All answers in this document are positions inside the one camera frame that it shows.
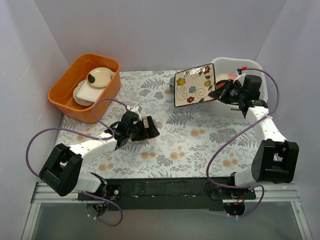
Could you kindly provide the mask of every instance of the white dish rack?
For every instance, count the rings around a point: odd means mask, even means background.
[[[237,69],[240,69],[242,67],[263,69],[259,63],[249,59],[217,57],[212,60],[211,63],[213,63],[214,65],[215,76],[218,76],[220,74],[235,75],[237,73]],[[247,70],[245,73],[246,75],[257,75],[262,79],[262,84],[260,87],[260,99],[267,102],[268,91],[265,74],[254,70]],[[241,82],[241,84],[243,84],[244,78],[240,78],[239,81]],[[244,118],[242,112],[239,110],[239,106],[237,105],[224,104],[220,101],[215,100],[210,102],[210,108],[214,114],[217,114],[219,116],[237,119]]]

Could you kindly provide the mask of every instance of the white wall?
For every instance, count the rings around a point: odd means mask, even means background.
[[[300,147],[295,183],[314,239],[320,239],[320,2],[288,0],[256,61],[277,80],[280,104],[274,120]],[[269,82],[268,102],[276,92]]]
[[[22,236],[37,178],[25,150],[38,131],[57,127],[61,113],[47,92],[68,64],[33,0],[0,0],[0,239]],[[32,147],[36,171],[47,159],[56,132]]]
[[[67,62],[94,52],[123,70],[255,59],[286,0],[35,0]]]

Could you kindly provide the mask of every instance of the floral tablecloth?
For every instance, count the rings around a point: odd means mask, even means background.
[[[121,72],[121,89],[116,99],[133,107],[140,105],[143,116],[156,120],[160,136],[126,146],[97,157],[81,171],[95,172],[104,178],[181,178],[205,177],[208,161],[214,152],[233,135],[247,127],[245,119],[221,117],[210,111],[210,102],[174,107],[169,80],[177,71]],[[112,124],[121,119],[124,107],[112,102],[102,121]],[[92,136],[105,128],[85,124],[64,116],[61,126]],[[78,144],[88,139],[60,132],[57,142]],[[227,146],[211,165],[213,177],[225,177],[251,165],[258,150],[253,131],[240,136]]]

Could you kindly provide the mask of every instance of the orange object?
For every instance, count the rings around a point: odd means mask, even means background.
[[[225,82],[218,83],[218,84],[216,85],[216,89],[221,88],[223,85],[225,85]]]
[[[93,113],[94,104],[87,107],[77,104],[73,97],[73,91],[78,84],[87,79],[88,73],[99,67],[105,67],[115,72],[109,84],[105,87],[98,102],[105,98],[114,98],[118,93],[120,82],[120,64],[111,58],[88,53],[80,56],[53,85],[48,93],[48,99],[56,105],[68,117],[80,120],[87,124],[95,124],[98,120]],[[100,119],[106,112],[111,101],[103,101],[95,108],[96,115]]]

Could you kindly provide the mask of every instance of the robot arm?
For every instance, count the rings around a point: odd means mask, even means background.
[[[230,79],[209,96],[225,104],[238,103],[243,116],[252,125],[269,113],[267,104],[259,100],[261,83],[261,78],[255,75],[247,75],[243,86],[238,80]],[[269,116],[255,125],[253,130],[261,143],[251,168],[232,173],[229,185],[244,187],[256,186],[259,182],[290,183],[298,159],[297,143],[287,141]]]
[[[60,143],[54,147],[40,171],[40,178],[60,196],[71,191],[86,191],[104,196],[107,182],[96,173],[80,172],[83,164],[94,158],[113,152],[127,144],[128,140],[141,141],[159,135],[157,125],[151,116],[142,118],[141,107],[127,111],[120,122],[111,125],[114,137],[108,140],[88,140],[80,144],[65,146]],[[109,130],[99,138],[111,137]]]

